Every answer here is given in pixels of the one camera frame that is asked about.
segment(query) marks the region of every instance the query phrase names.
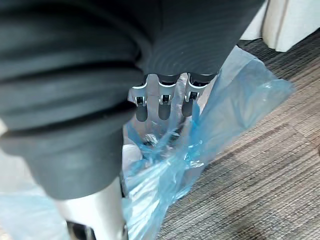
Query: prosthetic hand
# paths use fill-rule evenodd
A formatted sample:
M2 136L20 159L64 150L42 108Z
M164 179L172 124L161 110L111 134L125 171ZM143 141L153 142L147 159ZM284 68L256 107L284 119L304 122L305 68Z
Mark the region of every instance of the prosthetic hand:
M263 0L2 0L1 148L22 156L76 240L126 240L122 126L159 117L189 73L182 113L218 73ZM127 101L134 87L134 103Z

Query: floor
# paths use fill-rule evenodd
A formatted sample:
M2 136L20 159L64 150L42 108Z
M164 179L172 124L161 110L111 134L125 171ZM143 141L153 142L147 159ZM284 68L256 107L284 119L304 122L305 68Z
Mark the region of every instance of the floor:
M239 46L296 93L207 167L159 240L320 239L320 31L284 53Z

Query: crumpled plastic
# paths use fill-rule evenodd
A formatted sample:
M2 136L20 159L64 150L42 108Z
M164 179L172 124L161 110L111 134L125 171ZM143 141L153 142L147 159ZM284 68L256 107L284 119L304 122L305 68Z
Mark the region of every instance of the crumpled plastic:
M181 114L186 80L182 74L170 118L163 121L157 111L156 76L150 75L148 119L138 122L133 118L124 127L124 142L130 145L127 149L136 152L127 155L137 156L123 159L128 192L123 212L129 240L156 239L167 209L190 191L215 156L294 92L289 81L277 79L263 62L238 47L193 105L192 117L188 118ZM29 177L17 177L21 164L18 160L9 165L0 161L0 175L18 179L10 190L0 183L0 226L13 240L68 239L52 200Z

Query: carpet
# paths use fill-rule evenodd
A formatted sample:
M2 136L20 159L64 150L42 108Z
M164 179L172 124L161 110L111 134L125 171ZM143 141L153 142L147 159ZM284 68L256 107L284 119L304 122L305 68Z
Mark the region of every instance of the carpet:
M296 93L212 161L159 240L320 239L320 31L288 52L239 46Z

